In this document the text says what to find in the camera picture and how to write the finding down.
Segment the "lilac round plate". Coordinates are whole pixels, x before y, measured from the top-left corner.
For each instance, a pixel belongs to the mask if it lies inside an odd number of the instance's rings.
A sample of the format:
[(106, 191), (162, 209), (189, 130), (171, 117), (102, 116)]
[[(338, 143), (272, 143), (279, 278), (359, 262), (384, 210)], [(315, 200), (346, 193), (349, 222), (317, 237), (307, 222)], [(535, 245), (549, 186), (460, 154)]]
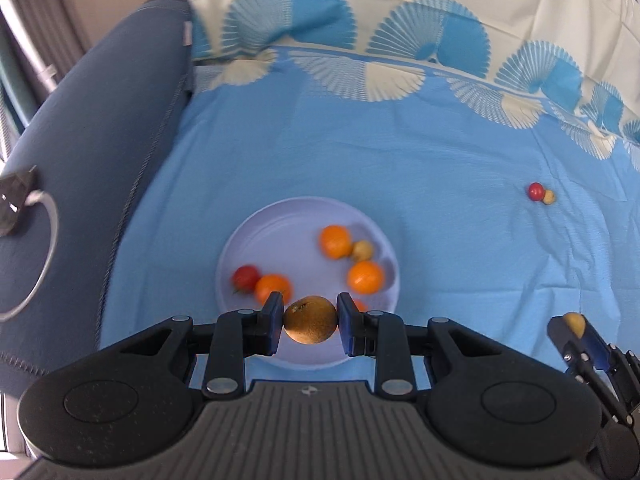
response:
[(392, 244), (380, 227), (360, 210), (324, 197), (295, 197), (259, 209), (242, 222), (224, 244), (218, 259), (215, 285), (218, 311), (251, 308), (252, 295), (235, 292), (231, 277), (244, 264), (263, 274), (282, 274), (293, 287), (292, 299), (322, 296), (335, 301), (348, 292), (348, 259), (331, 260), (320, 248), (319, 237), (330, 224), (344, 226), (354, 240), (368, 240), (374, 260), (382, 266), (384, 286), (374, 295), (352, 296), (371, 310), (393, 312), (400, 292), (399, 266)]

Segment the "small red tomato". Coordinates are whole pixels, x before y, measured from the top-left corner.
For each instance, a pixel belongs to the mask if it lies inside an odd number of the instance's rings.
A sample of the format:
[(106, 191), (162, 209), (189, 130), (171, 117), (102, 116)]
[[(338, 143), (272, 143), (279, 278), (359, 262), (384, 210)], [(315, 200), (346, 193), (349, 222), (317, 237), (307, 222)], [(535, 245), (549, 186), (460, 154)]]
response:
[(528, 186), (526, 193), (533, 202), (541, 202), (546, 195), (546, 189), (539, 182), (533, 182)]

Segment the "grey curtain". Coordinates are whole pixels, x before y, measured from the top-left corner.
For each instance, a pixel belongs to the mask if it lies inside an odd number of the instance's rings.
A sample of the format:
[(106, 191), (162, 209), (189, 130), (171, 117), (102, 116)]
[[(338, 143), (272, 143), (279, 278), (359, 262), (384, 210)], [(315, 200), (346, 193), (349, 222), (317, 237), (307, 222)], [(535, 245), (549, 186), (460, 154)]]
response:
[(24, 125), (90, 49), (72, 0), (1, 0), (1, 17), (24, 80), (11, 84)]

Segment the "dark blue sofa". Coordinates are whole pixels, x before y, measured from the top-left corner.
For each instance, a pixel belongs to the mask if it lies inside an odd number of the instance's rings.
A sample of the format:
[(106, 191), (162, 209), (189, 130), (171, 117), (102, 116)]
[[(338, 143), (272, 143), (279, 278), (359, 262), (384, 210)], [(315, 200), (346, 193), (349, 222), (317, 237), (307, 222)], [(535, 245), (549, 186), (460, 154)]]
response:
[(6, 170), (37, 167), (58, 206), (28, 207), (1, 241), (1, 390), (95, 352), (117, 248), (174, 145), (191, 92), (188, 0), (148, 0), (44, 101)]

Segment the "tan longan fruit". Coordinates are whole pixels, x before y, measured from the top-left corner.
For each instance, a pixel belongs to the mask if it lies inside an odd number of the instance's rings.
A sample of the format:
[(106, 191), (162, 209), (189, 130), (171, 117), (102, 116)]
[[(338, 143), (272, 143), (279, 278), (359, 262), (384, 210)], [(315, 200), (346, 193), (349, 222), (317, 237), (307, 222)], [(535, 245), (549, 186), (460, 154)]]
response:
[(368, 240), (356, 240), (352, 244), (350, 258), (353, 262), (363, 262), (371, 260), (375, 255), (374, 245)]
[(544, 190), (544, 197), (542, 198), (542, 202), (545, 205), (551, 205), (556, 201), (555, 192), (550, 190), (550, 188), (546, 188)]
[(337, 310), (321, 296), (307, 296), (291, 304), (284, 312), (285, 333), (299, 344), (321, 344), (337, 328)]
[(563, 321), (574, 336), (582, 339), (587, 328), (586, 318), (578, 312), (567, 312), (563, 315)]

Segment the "black smartphone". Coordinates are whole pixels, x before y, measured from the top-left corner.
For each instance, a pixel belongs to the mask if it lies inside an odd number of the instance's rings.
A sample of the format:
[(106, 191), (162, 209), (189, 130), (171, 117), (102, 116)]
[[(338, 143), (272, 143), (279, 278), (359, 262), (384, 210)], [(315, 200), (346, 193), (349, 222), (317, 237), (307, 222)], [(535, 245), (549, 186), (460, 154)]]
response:
[(21, 220), (29, 196), (36, 190), (37, 167), (31, 166), (0, 179), (0, 236), (9, 236)]

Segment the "blue patterned sofa cover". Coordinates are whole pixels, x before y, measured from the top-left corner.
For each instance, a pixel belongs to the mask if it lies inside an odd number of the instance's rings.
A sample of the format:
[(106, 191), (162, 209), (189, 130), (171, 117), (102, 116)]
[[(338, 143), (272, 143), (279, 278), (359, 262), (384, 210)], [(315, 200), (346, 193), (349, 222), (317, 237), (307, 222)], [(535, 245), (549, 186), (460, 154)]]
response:
[(190, 3), (194, 95), (120, 242), (102, 346), (213, 321), (235, 229), (324, 197), (387, 236), (409, 323), (557, 366), (547, 323), (576, 311), (638, 348), (639, 0)]

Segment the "orange mandarin with stem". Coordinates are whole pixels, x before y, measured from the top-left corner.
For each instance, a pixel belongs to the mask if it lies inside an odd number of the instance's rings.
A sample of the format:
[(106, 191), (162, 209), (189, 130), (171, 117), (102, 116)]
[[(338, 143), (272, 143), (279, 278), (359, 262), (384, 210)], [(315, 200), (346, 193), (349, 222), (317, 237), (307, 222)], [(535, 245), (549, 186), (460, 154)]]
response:
[(369, 310), (369, 307), (359, 299), (354, 299), (354, 304), (360, 312), (367, 312), (367, 310)]

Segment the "red tomato with stem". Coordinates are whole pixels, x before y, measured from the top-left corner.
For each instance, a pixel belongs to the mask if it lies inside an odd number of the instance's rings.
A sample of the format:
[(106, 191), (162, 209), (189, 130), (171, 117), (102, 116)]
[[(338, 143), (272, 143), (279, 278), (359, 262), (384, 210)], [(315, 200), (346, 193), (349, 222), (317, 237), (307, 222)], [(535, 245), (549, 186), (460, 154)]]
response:
[(257, 266), (246, 264), (239, 266), (232, 274), (231, 285), (235, 292), (241, 294), (252, 294), (257, 283), (262, 278)]

